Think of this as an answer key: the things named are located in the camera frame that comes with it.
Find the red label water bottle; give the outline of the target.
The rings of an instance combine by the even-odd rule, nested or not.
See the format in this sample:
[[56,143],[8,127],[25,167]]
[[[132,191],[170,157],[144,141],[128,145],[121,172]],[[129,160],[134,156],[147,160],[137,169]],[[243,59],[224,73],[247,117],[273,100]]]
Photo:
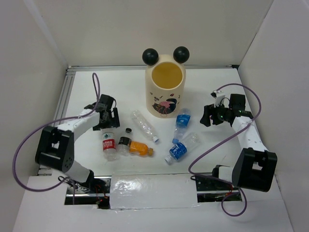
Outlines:
[[108,161],[117,160],[115,134],[112,129],[102,129],[102,150]]

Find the black label small bottle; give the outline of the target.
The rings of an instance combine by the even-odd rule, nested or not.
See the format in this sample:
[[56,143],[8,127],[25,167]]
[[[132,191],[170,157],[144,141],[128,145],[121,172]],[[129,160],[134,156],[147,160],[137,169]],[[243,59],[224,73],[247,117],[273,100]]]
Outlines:
[[129,155],[129,150],[132,142],[132,129],[126,128],[125,131],[120,136],[117,151],[124,156]]

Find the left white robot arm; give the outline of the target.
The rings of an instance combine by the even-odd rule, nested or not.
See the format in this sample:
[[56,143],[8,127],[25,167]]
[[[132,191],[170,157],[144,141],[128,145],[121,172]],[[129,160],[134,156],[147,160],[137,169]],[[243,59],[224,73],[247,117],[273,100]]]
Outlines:
[[35,156],[36,163],[62,172],[85,193],[103,190],[105,182],[95,178],[92,170],[74,160],[74,143],[90,129],[118,128],[120,121],[114,103],[115,98],[102,94],[98,102],[87,105],[75,119],[56,127],[44,127]]

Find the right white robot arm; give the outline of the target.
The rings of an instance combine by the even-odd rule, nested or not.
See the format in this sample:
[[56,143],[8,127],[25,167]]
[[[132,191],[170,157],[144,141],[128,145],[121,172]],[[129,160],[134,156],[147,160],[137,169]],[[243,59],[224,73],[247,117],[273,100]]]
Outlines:
[[204,107],[200,123],[209,127],[228,122],[235,132],[249,126],[237,138],[241,147],[240,156],[233,167],[216,165],[212,171],[211,185],[222,189],[227,182],[235,187],[261,192],[269,191],[277,164],[277,155],[262,143],[253,115],[245,110],[246,98],[242,94],[231,94],[228,107],[224,105],[225,94],[214,91],[215,103]]

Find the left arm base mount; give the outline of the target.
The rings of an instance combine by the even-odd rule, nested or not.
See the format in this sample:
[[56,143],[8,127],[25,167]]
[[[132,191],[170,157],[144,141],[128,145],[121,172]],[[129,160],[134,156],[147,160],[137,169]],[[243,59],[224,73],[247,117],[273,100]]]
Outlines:
[[111,176],[95,176],[95,185],[91,189],[66,181],[64,205],[92,205],[97,209],[110,209],[111,180]]

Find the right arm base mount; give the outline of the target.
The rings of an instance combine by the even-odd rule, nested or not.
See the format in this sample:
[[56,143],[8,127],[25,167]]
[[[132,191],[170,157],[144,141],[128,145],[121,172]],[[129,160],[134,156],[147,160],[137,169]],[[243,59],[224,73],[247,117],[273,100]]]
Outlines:
[[221,202],[228,195],[232,196],[225,201],[242,201],[239,189],[232,185],[195,175],[192,175],[190,179],[195,182],[198,203]]

